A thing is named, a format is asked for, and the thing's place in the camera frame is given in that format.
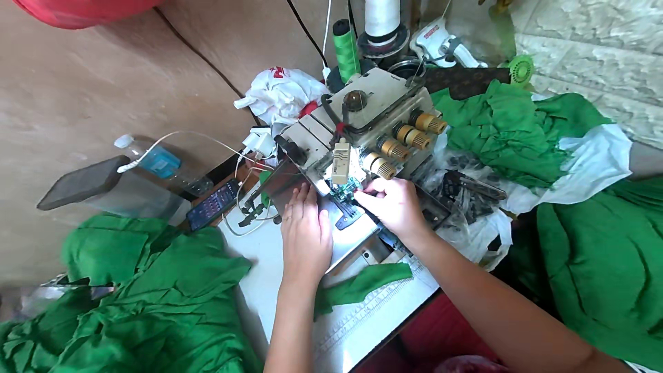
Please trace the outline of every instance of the green thread spool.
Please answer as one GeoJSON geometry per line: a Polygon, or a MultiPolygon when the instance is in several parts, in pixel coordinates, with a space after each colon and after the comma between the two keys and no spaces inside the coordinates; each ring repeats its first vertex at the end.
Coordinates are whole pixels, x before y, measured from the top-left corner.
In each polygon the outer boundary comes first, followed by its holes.
{"type": "Polygon", "coordinates": [[[355,42],[355,33],[350,29],[350,21],[340,19],[333,24],[333,45],[336,48],[338,71],[343,83],[347,83],[354,74],[361,74],[359,53],[355,42]]]}

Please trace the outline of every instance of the red pillow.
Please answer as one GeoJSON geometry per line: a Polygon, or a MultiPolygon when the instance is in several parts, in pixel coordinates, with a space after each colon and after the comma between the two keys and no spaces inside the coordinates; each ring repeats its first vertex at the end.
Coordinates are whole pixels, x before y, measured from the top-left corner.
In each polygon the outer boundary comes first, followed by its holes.
{"type": "Polygon", "coordinates": [[[84,29],[142,13],[162,0],[14,0],[34,18],[61,29],[84,29]]]}

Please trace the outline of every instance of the left hand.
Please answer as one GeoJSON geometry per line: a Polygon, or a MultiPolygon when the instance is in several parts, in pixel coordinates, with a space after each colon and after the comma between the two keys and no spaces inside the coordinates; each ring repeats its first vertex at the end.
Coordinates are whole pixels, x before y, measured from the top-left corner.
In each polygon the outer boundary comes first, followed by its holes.
{"type": "Polygon", "coordinates": [[[316,197],[315,188],[304,183],[285,207],[281,287],[315,292],[332,261],[332,225],[327,210],[318,213],[316,197]]]}

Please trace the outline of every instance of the bottle cap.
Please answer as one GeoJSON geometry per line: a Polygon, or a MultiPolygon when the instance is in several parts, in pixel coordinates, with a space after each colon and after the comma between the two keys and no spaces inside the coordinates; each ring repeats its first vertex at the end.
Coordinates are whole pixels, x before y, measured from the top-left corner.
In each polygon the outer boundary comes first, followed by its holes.
{"type": "Polygon", "coordinates": [[[124,149],[129,146],[132,142],[134,142],[136,139],[133,138],[132,135],[122,135],[115,140],[113,145],[120,149],[124,149]]]}

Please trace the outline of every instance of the small fan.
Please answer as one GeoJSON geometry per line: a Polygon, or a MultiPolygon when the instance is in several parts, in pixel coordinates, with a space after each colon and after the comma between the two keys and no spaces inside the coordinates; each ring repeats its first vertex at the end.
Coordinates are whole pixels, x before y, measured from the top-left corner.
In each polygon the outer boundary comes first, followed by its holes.
{"type": "Polygon", "coordinates": [[[532,57],[526,54],[515,56],[509,63],[509,76],[511,77],[512,86],[525,87],[533,73],[534,61],[532,61],[532,57]]]}

